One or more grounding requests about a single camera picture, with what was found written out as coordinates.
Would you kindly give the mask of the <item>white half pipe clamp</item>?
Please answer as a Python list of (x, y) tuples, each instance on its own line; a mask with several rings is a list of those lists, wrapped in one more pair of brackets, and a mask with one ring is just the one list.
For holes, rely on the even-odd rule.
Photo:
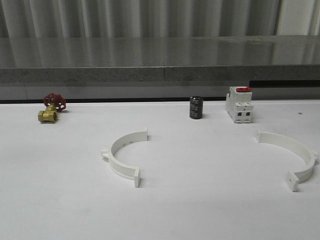
[(111, 169), (119, 176), (134, 180), (134, 186), (136, 188), (140, 185), (141, 180), (141, 172), (140, 167), (135, 165), (128, 165), (123, 162), (120, 162), (116, 159), (115, 154), (116, 152), (129, 144), (135, 142), (143, 142), (148, 140), (148, 129), (145, 128), (144, 130), (135, 131), (132, 133), (128, 133), (124, 136), (121, 136), (117, 140), (115, 140), (109, 147), (106, 149), (101, 150), (101, 155), (108, 159), (109, 165)]
[(261, 131), (260, 129), (256, 130), (256, 139), (259, 143), (285, 148), (304, 160), (306, 167), (303, 170), (288, 172), (286, 183), (292, 192), (298, 190), (299, 183), (302, 183), (311, 177), (315, 162), (319, 157), (317, 152), (293, 138), (277, 133)]

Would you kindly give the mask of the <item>black cylindrical capacitor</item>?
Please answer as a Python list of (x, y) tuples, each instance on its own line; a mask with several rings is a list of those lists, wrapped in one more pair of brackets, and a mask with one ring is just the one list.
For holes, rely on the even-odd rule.
[(203, 117), (203, 98), (201, 96), (192, 96), (189, 98), (189, 117), (194, 120)]

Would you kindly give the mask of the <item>grey stone ledge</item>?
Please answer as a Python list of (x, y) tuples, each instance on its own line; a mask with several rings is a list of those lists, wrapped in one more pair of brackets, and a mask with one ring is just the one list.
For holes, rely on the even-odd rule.
[(255, 100), (317, 99), (317, 36), (2, 38), (0, 100), (224, 98), (249, 86)]

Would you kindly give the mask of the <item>brass valve red handwheel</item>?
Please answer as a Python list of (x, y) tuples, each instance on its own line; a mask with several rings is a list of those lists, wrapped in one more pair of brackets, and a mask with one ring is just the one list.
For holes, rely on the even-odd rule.
[(39, 111), (37, 115), (38, 121), (41, 123), (55, 123), (58, 119), (58, 113), (66, 108), (66, 100), (60, 94), (48, 94), (43, 98), (43, 103), (46, 109)]

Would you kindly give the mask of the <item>white circuit breaker red switch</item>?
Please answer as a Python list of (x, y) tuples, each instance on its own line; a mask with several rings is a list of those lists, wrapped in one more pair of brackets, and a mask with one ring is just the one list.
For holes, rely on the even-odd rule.
[(253, 117), (252, 88), (230, 86), (226, 94), (226, 111), (236, 124), (248, 124)]

